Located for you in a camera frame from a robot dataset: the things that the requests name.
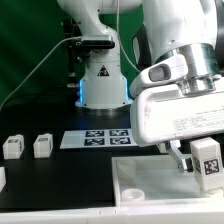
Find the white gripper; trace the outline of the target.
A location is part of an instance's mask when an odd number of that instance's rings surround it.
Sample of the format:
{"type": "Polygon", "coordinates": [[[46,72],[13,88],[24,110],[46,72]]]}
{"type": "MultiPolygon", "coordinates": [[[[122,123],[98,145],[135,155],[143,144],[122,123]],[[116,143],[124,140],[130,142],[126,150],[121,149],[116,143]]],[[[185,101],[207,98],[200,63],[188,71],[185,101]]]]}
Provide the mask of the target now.
{"type": "Polygon", "coordinates": [[[224,78],[208,94],[184,97],[176,84],[142,91],[130,108],[134,141],[141,147],[166,142],[181,173],[193,171],[179,140],[224,132],[224,78]]]}

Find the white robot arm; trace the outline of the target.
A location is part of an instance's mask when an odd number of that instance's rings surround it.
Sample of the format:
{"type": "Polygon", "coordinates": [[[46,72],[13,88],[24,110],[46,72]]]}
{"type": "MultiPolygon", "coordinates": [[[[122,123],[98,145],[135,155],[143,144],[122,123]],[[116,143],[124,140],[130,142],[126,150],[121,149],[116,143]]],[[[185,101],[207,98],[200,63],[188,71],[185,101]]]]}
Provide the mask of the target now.
{"type": "Polygon", "coordinates": [[[213,0],[58,0],[78,23],[82,41],[104,37],[112,49],[92,52],[80,81],[80,105],[117,109],[130,94],[131,129],[140,146],[175,142],[224,131],[224,78],[219,73],[216,5],[213,0]],[[100,14],[141,5],[146,46],[153,65],[143,69],[130,89],[120,72],[118,33],[100,14]]]}

